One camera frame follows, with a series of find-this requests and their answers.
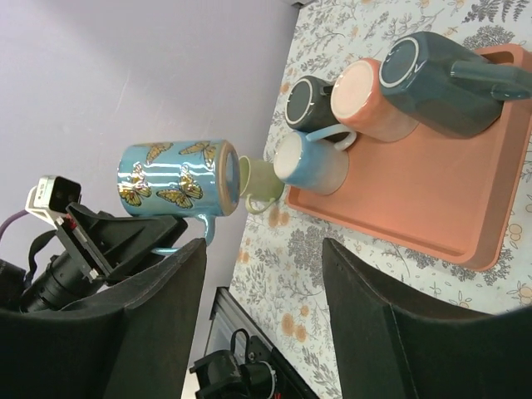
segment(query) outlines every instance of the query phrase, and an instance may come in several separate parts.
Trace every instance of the orange mug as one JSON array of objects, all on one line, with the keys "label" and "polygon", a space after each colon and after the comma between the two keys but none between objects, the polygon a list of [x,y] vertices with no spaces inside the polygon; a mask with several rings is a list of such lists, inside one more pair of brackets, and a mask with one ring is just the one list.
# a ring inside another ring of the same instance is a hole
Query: orange mug
[{"label": "orange mug", "polygon": [[392,142],[412,133],[418,121],[382,96],[380,65],[377,60],[363,58],[348,66],[332,89],[331,109],[340,123],[354,131]]}]

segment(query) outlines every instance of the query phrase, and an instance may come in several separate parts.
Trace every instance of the light blue handle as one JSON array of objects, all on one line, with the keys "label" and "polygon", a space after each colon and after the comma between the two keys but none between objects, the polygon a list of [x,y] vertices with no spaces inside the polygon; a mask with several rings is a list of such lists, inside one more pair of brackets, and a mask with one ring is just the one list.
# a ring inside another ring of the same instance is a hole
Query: light blue handle
[{"label": "light blue handle", "polygon": [[[205,224],[204,237],[207,245],[210,245],[213,242],[214,233],[216,232],[216,218],[210,214],[198,214],[195,218]],[[168,256],[179,250],[179,248],[155,248],[151,252],[156,255]]]},{"label": "light blue handle", "polygon": [[312,133],[309,133],[306,135],[306,138],[308,141],[318,141],[321,139],[326,139],[327,137],[330,137],[331,135],[337,135],[338,133],[347,133],[349,132],[349,135],[342,141],[339,141],[338,143],[334,144],[334,148],[336,148],[339,151],[347,149],[357,138],[357,133],[349,129],[347,126],[342,125],[340,123],[328,127],[324,127],[323,129],[320,129],[319,131],[313,131]]},{"label": "light blue handle", "polygon": [[493,83],[491,96],[499,101],[532,98],[532,73],[517,66],[456,61],[451,76]]}]

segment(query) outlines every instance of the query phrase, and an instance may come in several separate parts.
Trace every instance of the butterfly mug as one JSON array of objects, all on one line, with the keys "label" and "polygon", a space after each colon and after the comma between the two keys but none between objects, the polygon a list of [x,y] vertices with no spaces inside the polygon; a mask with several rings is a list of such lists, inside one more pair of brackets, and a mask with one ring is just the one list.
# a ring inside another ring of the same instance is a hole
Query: butterfly mug
[{"label": "butterfly mug", "polygon": [[205,224],[207,245],[214,237],[215,218],[236,209],[239,186],[239,157],[226,140],[132,145],[118,166],[118,193],[128,214],[196,218]]}]

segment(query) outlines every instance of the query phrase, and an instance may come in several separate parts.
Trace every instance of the gray wall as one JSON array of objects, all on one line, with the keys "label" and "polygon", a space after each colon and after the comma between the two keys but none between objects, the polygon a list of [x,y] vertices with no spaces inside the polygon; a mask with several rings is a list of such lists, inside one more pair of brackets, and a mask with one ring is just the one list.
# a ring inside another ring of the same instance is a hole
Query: gray wall
[{"label": "gray wall", "polygon": [[[273,0],[0,0],[0,219],[44,174],[81,182],[89,208],[124,215],[115,172],[136,142],[221,137],[262,156],[296,18]],[[193,359],[245,217],[240,205],[219,220],[209,247]],[[33,217],[12,225],[0,257],[26,268],[46,229]],[[191,222],[185,239],[201,232]]]}]

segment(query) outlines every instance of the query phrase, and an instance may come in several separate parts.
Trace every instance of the orange tray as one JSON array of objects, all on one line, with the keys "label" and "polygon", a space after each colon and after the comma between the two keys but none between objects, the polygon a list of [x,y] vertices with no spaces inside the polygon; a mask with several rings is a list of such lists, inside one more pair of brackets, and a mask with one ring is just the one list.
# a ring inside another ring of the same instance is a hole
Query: orange tray
[{"label": "orange tray", "polygon": [[[477,51],[532,70],[532,55],[507,44]],[[383,143],[360,135],[343,186],[327,196],[290,187],[286,203],[321,219],[472,270],[495,265],[532,129],[532,100],[506,102],[471,139],[419,125]]]}]

